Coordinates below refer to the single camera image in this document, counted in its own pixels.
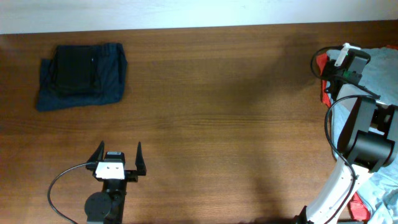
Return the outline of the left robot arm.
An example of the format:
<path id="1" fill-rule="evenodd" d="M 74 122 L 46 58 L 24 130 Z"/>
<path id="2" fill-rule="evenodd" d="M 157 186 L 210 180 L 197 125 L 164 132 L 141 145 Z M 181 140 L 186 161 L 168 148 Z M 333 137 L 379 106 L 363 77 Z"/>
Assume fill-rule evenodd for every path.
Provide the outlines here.
<path id="1" fill-rule="evenodd" d="M 103 183 L 102 190 L 95 192 L 85 202 L 87 223 L 122 223 L 127 184 L 137 182 L 139 176 L 147 173 L 142 155 L 142 146 L 137 145 L 134 170 L 126 170 L 123 152 L 104 151 L 104 142 L 87 160 L 86 169 Z"/>

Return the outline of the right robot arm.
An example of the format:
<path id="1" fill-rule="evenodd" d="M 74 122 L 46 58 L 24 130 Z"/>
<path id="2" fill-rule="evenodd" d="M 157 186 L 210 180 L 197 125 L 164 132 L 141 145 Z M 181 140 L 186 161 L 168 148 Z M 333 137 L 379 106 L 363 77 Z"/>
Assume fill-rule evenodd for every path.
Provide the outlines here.
<path id="1" fill-rule="evenodd" d="M 336 165 L 317 198 L 303 207 L 294 223 L 338 223 L 360 186 L 397 158 L 397 106 L 380 102 L 380 95 L 359 83 L 371 55 L 349 43 L 335 47 L 337 58 L 330 58 L 327 50 L 316 51 L 310 61 L 325 59 L 317 78 L 330 84 L 324 92 L 333 103 L 326 112 L 324 129 L 337 156 Z M 351 99 L 355 102 L 335 144 L 328 128 L 330 114 L 336 105 Z"/>

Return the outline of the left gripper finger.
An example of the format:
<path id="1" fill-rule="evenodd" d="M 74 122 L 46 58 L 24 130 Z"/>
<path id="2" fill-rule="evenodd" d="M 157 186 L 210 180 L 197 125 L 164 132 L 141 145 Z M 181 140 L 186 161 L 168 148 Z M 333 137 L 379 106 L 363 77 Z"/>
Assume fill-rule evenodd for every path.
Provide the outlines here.
<path id="1" fill-rule="evenodd" d="M 144 157 L 142 154 L 141 142 L 138 142 L 138 145 L 137 145 L 135 165 L 136 165 L 137 171 L 146 171 L 146 164 L 145 164 Z"/>
<path id="2" fill-rule="evenodd" d="M 104 155 L 104 141 L 101 141 L 96 151 L 92 153 L 87 162 L 100 162 L 103 160 Z"/>

